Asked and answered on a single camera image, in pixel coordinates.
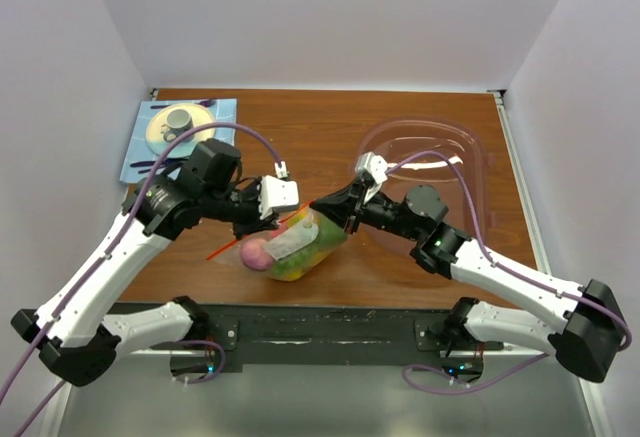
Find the purple fake onion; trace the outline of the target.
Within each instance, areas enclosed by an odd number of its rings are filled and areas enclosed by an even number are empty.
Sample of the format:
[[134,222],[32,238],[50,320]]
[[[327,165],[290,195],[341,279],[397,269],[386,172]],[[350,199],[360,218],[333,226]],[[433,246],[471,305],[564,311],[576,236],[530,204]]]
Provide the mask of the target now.
[[265,239],[254,238],[246,240],[240,246],[242,263],[251,270],[266,271],[274,264],[273,257],[264,249]]

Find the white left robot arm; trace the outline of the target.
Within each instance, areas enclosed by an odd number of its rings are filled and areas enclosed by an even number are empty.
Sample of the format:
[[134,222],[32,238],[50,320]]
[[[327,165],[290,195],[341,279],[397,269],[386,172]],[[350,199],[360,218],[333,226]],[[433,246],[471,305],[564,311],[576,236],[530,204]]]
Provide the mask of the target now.
[[273,176],[241,190],[229,179],[202,179],[191,170],[177,179],[158,174],[143,180],[66,286],[37,310],[18,311],[11,324],[52,374],[76,387],[139,350],[170,342],[204,346],[209,316],[186,296],[133,314],[109,311],[141,270],[201,220],[228,222],[242,237],[273,228],[298,204],[296,183]]

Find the clear zip top bag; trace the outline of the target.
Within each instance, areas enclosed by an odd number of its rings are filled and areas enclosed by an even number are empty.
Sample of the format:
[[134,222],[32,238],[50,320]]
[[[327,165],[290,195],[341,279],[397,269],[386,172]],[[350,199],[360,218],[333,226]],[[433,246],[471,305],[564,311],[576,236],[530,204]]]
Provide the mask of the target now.
[[[305,204],[300,209],[303,209],[305,207],[310,208],[310,205]],[[278,223],[280,224],[282,222],[285,222],[287,218],[292,214],[294,214],[295,212],[282,218]],[[318,236],[317,219],[320,213],[314,210],[313,212],[314,212],[313,220],[311,220],[310,218],[304,219],[302,222],[297,223],[296,225],[291,227],[289,230],[284,232],[282,235],[274,239],[269,238],[269,234],[272,230],[252,234],[240,240],[233,240],[223,245],[221,248],[213,251],[207,257],[207,260],[210,262],[228,266],[231,269],[236,270],[245,276],[256,276],[256,277],[276,280],[271,276],[271,269],[278,260],[281,260],[295,253],[296,251],[299,251],[300,249],[311,248],[314,250],[318,250],[317,245],[314,243],[314,241]],[[264,245],[264,249],[274,259],[273,266],[266,271],[251,270],[247,268],[241,261],[241,258],[240,258],[241,244],[244,243],[246,240],[254,239],[254,238],[262,238],[267,241],[267,243]],[[326,252],[327,253],[326,258],[329,255],[331,255],[331,253],[333,253],[334,251]]]

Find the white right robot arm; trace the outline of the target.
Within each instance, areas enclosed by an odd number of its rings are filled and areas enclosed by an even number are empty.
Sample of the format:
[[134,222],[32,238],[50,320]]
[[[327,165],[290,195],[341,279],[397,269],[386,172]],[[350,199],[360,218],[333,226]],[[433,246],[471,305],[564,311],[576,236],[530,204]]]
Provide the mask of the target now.
[[446,222],[448,208],[429,185],[414,187],[395,202],[353,181],[311,207],[347,233],[365,224],[411,241],[409,254],[424,271],[510,302],[503,308],[461,298],[430,331],[448,350],[481,342],[514,344],[552,356],[575,376],[601,383],[626,342],[626,322],[606,284],[555,278],[487,249]]

